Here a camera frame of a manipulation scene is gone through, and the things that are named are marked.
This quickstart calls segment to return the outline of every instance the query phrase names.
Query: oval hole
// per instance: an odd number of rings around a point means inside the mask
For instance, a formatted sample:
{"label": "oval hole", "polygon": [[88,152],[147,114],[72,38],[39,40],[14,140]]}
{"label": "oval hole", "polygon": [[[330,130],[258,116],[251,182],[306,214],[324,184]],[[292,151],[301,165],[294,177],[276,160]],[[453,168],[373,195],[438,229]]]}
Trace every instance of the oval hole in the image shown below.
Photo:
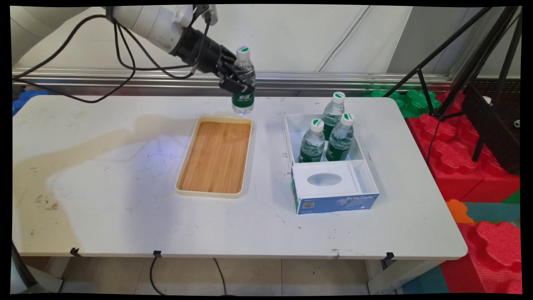
{"label": "oval hole", "polygon": [[309,178],[307,179],[308,183],[318,186],[336,185],[341,181],[342,178],[339,175],[331,173],[315,174],[309,176]]}

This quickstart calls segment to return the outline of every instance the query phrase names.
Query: robotic arm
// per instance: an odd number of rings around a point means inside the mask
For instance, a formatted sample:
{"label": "robotic arm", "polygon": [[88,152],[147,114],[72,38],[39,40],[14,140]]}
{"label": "robotic arm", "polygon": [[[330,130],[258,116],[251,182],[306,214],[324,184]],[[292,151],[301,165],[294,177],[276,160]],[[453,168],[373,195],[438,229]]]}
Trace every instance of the robotic arm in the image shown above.
{"label": "robotic arm", "polygon": [[[209,37],[200,45],[204,34],[191,24],[200,16],[209,25],[218,21],[214,4],[177,5],[171,11],[161,5],[104,6],[109,21],[121,25],[149,40],[165,52],[192,64],[194,70],[213,73],[219,86],[231,93],[251,92],[254,87],[241,81],[233,71],[236,56]],[[10,6],[12,66],[42,38],[87,7]]]}

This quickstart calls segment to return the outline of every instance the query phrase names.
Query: white table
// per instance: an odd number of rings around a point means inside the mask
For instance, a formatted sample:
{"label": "white table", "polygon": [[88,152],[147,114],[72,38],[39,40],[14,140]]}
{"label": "white table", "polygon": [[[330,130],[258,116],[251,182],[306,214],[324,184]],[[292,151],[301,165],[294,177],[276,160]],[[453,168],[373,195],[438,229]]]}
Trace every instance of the white table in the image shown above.
{"label": "white table", "polygon": [[32,98],[13,118],[13,241],[32,256],[70,256],[72,248],[128,257],[393,252],[399,261],[370,276],[372,294],[464,256],[467,246],[389,98],[345,102],[381,193],[372,208],[295,213],[284,114],[320,113],[328,102],[256,98],[244,194],[218,199],[178,195],[175,184],[196,119],[235,117],[229,97]]}

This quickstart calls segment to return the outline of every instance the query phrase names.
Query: black tripod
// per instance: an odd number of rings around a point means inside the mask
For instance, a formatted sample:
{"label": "black tripod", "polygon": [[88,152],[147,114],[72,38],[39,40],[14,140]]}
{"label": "black tripod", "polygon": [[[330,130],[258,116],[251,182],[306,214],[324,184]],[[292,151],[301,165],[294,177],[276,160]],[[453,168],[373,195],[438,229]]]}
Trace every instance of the black tripod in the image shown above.
{"label": "black tripod", "polygon": [[[435,130],[435,134],[433,136],[433,140],[435,140],[435,136],[437,135],[437,131],[439,130],[439,124],[441,121],[444,121],[446,119],[449,119],[451,117],[460,116],[464,114],[469,114],[473,112],[477,112],[479,110],[488,110],[486,119],[484,121],[484,124],[482,126],[482,130],[479,132],[479,140],[476,144],[474,154],[472,156],[473,161],[477,161],[479,159],[479,155],[481,153],[481,149],[483,147],[485,137],[487,135],[487,129],[488,124],[490,123],[492,119],[492,115],[494,114],[494,111],[498,105],[498,101],[500,98],[500,95],[502,94],[503,86],[505,79],[507,78],[507,74],[509,73],[509,68],[511,67],[511,62],[513,60],[514,54],[516,52],[516,48],[518,47],[518,42],[520,40],[520,37],[522,35],[522,10],[520,10],[520,13],[517,17],[518,22],[516,24],[516,28],[514,30],[513,37],[511,39],[511,44],[509,45],[509,49],[507,51],[507,55],[505,56],[505,60],[502,66],[502,70],[500,71],[500,75],[498,78],[498,83],[496,85],[495,93],[492,97],[492,101],[490,104],[485,104],[481,106],[480,108],[471,110],[471,111],[461,111],[459,113],[446,115],[446,112],[448,112],[448,109],[452,106],[455,98],[457,97],[457,94],[467,86],[471,88],[477,97],[483,99],[482,95],[479,93],[479,91],[472,85],[472,80],[477,77],[479,72],[481,71],[481,68],[489,58],[490,54],[496,47],[496,45],[499,43],[499,41],[502,39],[504,34],[507,32],[507,30],[512,26],[513,16],[516,14],[518,10],[518,6],[507,6],[504,11],[500,14],[498,20],[496,20],[495,24],[487,34],[487,36],[483,39],[483,41],[480,43],[480,45],[477,47],[477,49],[474,51],[474,53],[469,57],[466,64],[463,66],[461,71],[459,72],[459,76],[457,77],[456,82],[454,82],[454,86],[451,88],[450,93],[442,103],[442,106],[440,109],[435,112],[433,109],[433,105],[431,104],[430,96],[427,91],[427,86],[424,81],[424,76],[422,74],[422,68],[430,62],[435,56],[437,56],[444,48],[446,48],[449,44],[451,44],[458,36],[460,36],[463,32],[465,32],[467,29],[469,29],[476,21],[478,21],[483,15],[485,15],[492,7],[484,7],[482,10],[480,10],[475,16],[473,16],[467,23],[465,23],[461,28],[456,31],[454,34],[452,34],[451,37],[449,37],[442,45],[440,45],[435,51],[433,51],[428,57],[426,57],[420,64],[418,64],[411,72],[409,72],[400,82],[398,82],[391,90],[389,90],[384,97],[390,96],[394,91],[399,89],[405,82],[407,82],[411,77],[415,75],[415,73],[418,74],[418,77],[420,78],[420,83],[422,84],[422,89],[424,91],[424,95],[426,97],[427,106],[429,108],[429,114],[431,116],[434,116],[438,118],[439,122],[437,123],[437,129]],[[427,153],[427,159],[426,162],[429,163],[429,155],[431,151],[431,145],[433,141],[431,141],[430,148]]]}

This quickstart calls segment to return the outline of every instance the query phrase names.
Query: floor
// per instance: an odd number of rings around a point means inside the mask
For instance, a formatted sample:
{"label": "floor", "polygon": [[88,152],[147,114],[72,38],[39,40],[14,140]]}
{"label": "floor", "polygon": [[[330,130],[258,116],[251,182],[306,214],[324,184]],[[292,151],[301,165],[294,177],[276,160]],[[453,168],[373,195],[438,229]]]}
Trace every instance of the floor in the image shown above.
{"label": "floor", "polygon": [[[235,296],[368,295],[364,260],[217,259],[227,293]],[[73,257],[62,293],[156,295],[153,258]],[[220,296],[222,279],[212,258],[158,258],[153,279],[168,295]]]}

